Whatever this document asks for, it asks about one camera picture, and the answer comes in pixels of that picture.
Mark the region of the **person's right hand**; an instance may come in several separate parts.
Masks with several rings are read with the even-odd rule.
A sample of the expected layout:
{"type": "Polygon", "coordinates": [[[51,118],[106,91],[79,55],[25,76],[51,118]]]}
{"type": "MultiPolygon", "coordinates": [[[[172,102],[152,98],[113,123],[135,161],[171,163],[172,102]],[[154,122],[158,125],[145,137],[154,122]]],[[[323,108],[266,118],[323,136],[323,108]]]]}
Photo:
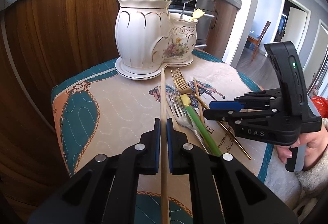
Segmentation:
{"type": "Polygon", "coordinates": [[[322,120],[322,128],[318,132],[301,134],[292,146],[276,146],[277,155],[284,164],[292,158],[292,149],[305,147],[303,171],[310,170],[318,174],[327,174],[327,118],[322,120]]]}

